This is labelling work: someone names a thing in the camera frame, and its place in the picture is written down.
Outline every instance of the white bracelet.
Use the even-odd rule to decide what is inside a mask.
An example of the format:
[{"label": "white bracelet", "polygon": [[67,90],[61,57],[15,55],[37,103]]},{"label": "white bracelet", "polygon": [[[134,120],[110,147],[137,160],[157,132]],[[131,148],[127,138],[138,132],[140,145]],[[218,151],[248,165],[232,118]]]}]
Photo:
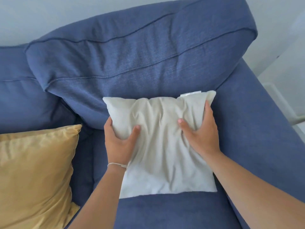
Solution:
[{"label": "white bracelet", "polygon": [[123,168],[127,169],[127,165],[123,165],[123,164],[120,164],[120,163],[114,163],[114,162],[111,162],[107,165],[107,167],[111,164],[115,164],[115,165],[119,165],[119,166],[122,166]]}]

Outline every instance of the yellow satin pillow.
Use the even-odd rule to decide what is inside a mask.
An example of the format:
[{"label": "yellow satin pillow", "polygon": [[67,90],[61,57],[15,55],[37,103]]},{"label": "yellow satin pillow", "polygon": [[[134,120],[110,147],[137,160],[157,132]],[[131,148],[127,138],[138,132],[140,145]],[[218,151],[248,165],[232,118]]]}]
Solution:
[{"label": "yellow satin pillow", "polygon": [[72,158],[81,125],[0,135],[0,228],[62,229],[71,202]]}]

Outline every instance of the person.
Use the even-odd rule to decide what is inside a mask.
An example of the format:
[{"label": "person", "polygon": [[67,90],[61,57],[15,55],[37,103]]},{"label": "person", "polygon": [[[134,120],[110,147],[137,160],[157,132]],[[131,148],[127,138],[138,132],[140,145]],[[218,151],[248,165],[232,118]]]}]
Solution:
[{"label": "person", "polygon": [[[208,102],[201,127],[197,131],[179,119],[185,137],[193,149],[211,167],[233,204],[251,229],[305,228],[305,204],[268,184],[225,156],[219,148],[218,130]],[[108,169],[69,229],[111,229],[125,168],[140,134],[135,126],[127,140],[116,138],[109,117],[105,124]]]}]

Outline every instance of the person's right arm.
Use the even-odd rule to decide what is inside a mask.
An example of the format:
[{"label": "person's right arm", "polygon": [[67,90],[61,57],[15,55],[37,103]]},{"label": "person's right arm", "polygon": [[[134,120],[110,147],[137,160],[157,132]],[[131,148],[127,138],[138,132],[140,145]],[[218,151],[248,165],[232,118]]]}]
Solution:
[{"label": "person's right arm", "polygon": [[199,130],[190,129],[183,119],[178,123],[251,229],[305,228],[305,203],[253,175],[220,151],[217,125],[208,102]]}]

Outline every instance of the white pillow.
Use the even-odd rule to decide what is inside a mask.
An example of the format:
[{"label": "white pillow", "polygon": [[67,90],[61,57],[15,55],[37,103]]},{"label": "white pillow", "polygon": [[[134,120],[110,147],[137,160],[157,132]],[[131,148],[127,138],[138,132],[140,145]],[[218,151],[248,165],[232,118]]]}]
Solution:
[{"label": "white pillow", "polygon": [[197,130],[206,99],[215,91],[152,99],[104,97],[115,134],[127,139],[135,125],[141,134],[124,175],[120,198],[188,191],[216,192],[213,172],[189,145],[177,120]]}]

